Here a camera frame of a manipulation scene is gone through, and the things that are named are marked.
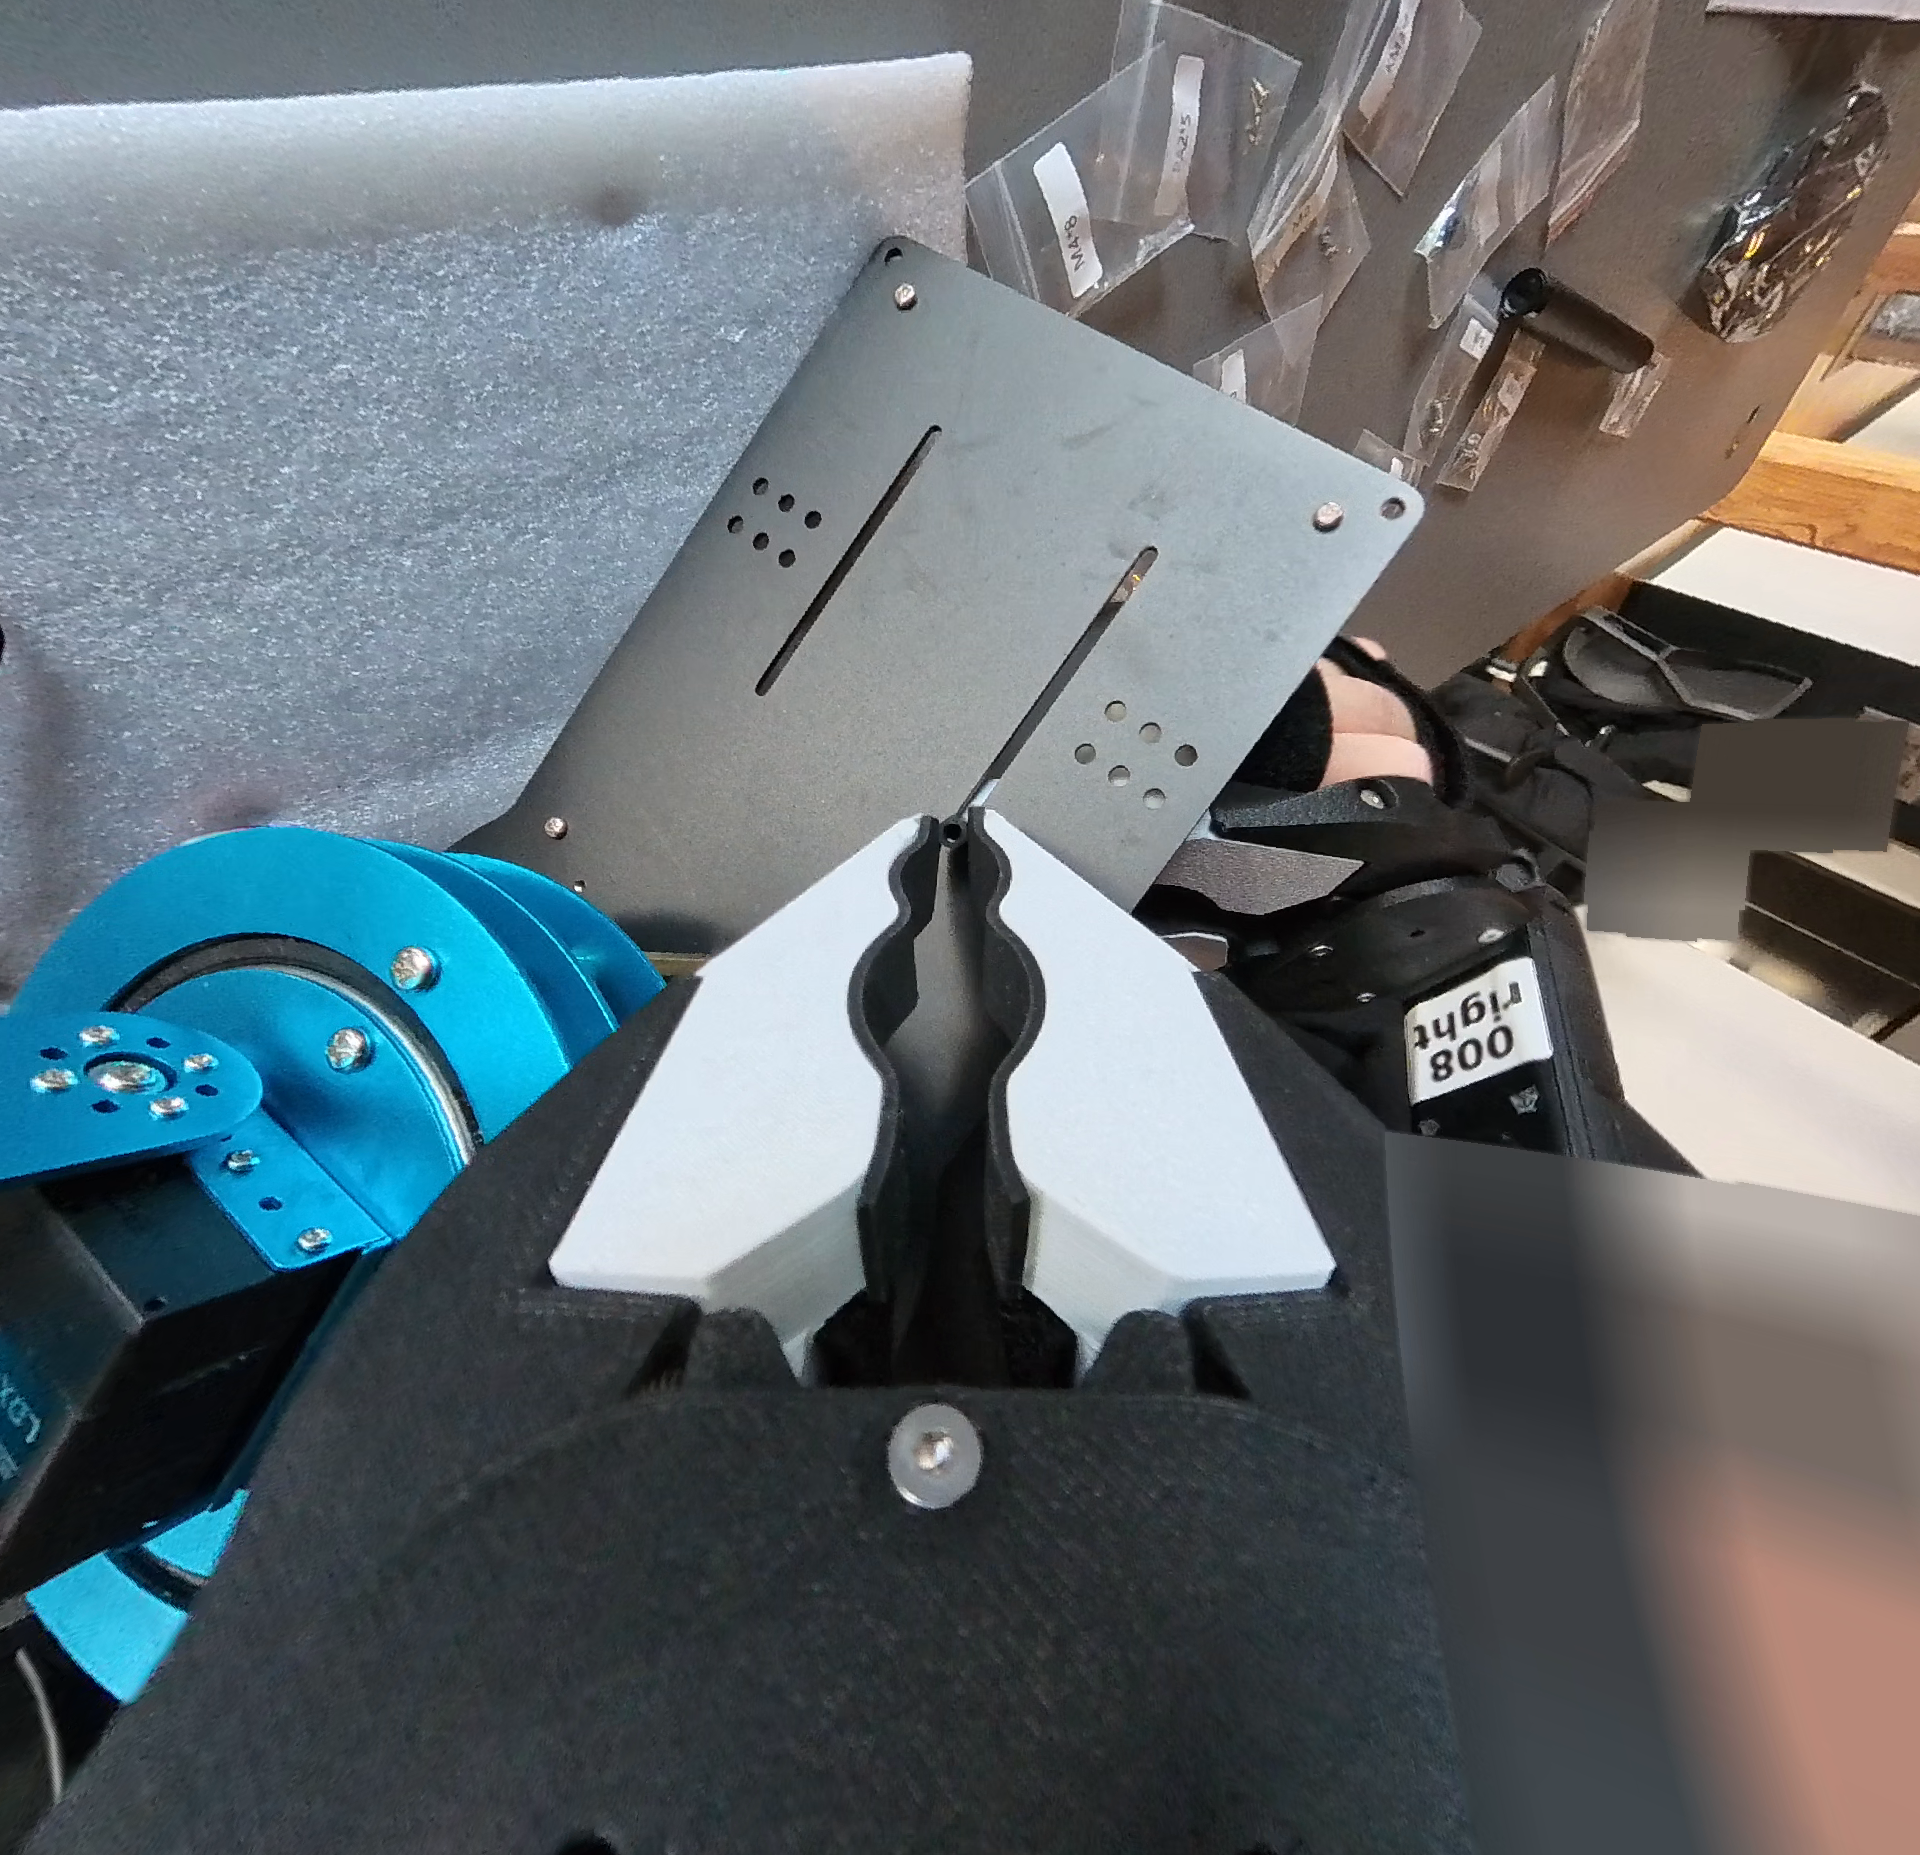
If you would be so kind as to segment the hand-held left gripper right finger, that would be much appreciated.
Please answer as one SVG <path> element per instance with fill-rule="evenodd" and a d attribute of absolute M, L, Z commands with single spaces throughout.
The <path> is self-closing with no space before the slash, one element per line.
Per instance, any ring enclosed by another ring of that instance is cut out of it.
<path fill-rule="evenodd" d="M 1000 810 L 972 810 L 972 855 L 1016 1282 L 1083 1360 L 1130 1312 L 1325 1288 L 1335 1257 L 1198 968 Z"/>

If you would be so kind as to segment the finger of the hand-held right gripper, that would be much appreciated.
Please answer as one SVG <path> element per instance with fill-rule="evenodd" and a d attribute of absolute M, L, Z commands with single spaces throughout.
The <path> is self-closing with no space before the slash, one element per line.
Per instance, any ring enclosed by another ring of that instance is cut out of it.
<path fill-rule="evenodd" d="M 1362 859 L 1243 841 L 1187 835 L 1158 876 L 1158 888 L 1182 888 L 1224 913 L 1277 913 L 1325 901 L 1362 870 Z"/>

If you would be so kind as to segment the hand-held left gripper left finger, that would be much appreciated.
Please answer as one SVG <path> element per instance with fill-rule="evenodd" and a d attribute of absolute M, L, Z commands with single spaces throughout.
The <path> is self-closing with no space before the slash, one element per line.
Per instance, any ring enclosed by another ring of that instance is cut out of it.
<path fill-rule="evenodd" d="M 884 1053 L 921 991 L 940 818 L 884 830 L 708 961 L 550 1257 L 564 1288 L 763 1314 L 789 1360 L 866 1284 L 899 1162 Z"/>

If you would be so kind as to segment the blue toy robot arm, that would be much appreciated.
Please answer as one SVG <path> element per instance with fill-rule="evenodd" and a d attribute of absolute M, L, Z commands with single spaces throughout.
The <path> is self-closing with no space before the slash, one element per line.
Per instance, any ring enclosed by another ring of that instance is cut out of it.
<path fill-rule="evenodd" d="M 313 830 L 142 862 L 4 1013 L 4 1597 L 129 1702 L 379 1260 L 662 991 L 527 867 Z"/>

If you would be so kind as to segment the black triangular base plate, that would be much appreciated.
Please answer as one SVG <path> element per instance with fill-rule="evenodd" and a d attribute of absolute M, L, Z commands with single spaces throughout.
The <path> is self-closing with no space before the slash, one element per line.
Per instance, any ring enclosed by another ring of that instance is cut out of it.
<path fill-rule="evenodd" d="M 972 810 L 1134 915 L 1420 510 L 1346 451 L 890 243 L 475 841 L 711 961 L 936 816 L 921 998 L 884 1037 L 899 1162 L 866 1284 L 903 1276 L 903 1187 L 975 1121 L 1014 1261 Z M 946 846 L 957 813 L 971 838 Z"/>

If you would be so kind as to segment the silver foil bag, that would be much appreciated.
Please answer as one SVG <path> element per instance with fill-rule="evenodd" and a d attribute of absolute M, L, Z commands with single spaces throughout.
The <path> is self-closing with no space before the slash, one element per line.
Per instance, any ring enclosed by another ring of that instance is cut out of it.
<path fill-rule="evenodd" d="M 1883 164 L 1887 137 L 1887 94 L 1856 85 L 1772 163 L 1759 187 L 1731 203 L 1696 278 L 1706 321 L 1724 342 L 1778 326 L 1832 259 Z"/>

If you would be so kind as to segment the person's right hand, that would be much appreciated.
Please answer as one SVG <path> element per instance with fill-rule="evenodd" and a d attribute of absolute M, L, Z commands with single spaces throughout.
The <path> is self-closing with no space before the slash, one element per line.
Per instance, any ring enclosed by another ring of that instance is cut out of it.
<path fill-rule="evenodd" d="M 1407 700 L 1362 677 L 1320 665 L 1330 711 L 1330 747 L 1321 785 L 1359 779 L 1435 781 L 1435 763 Z"/>

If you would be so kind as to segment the black storage box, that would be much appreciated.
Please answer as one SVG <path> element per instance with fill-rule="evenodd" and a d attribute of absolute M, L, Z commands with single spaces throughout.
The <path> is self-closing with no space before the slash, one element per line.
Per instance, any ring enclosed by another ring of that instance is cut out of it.
<path fill-rule="evenodd" d="M 1734 966 L 1916 1060 L 1916 852 L 1756 855 Z"/>

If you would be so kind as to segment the black backpack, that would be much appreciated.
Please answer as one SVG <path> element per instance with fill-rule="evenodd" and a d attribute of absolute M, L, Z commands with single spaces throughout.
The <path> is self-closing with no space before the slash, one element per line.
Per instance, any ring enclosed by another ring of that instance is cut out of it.
<path fill-rule="evenodd" d="M 1689 787 L 1699 730 L 1780 716 L 1808 685 L 1592 607 L 1509 681 L 1461 670 L 1430 703 L 1461 743 L 1473 800 L 1581 898 L 1596 808 L 1650 799 L 1655 781 Z"/>

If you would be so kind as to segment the group of small clear bags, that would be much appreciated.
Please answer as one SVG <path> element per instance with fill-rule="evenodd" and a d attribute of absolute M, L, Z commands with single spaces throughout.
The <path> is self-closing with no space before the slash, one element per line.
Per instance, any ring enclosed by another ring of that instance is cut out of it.
<path fill-rule="evenodd" d="M 1545 77 L 1458 177 L 1417 256 L 1445 342 L 1407 435 L 1359 455 L 1417 484 L 1473 490 L 1545 342 L 1501 313 L 1488 259 L 1544 203 L 1555 240 L 1618 170 L 1643 121 L 1662 0 L 1607 0 L 1567 85 Z M 967 187 L 989 275 L 1080 313 L 1187 232 L 1243 240 L 1266 321 L 1204 354 L 1202 383 L 1298 421 L 1312 349 L 1373 251 L 1352 155 L 1407 193 L 1480 39 L 1466 0 L 1352 0 L 1321 94 L 1281 137 L 1298 61 L 1170 0 L 1122 0 L 1112 75 Z M 1601 433 L 1635 435 L 1667 354 L 1613 374 Z"/>

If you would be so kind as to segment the white foam sheet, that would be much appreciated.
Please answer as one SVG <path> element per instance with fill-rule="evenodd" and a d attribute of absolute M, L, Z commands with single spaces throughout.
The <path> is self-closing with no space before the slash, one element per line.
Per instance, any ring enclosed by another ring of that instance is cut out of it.
<path fill-rule="evenodd" d="M 967 53 L 4 112 L 4 991 L 118 871 L 506 810 L 884 232 Z"/>

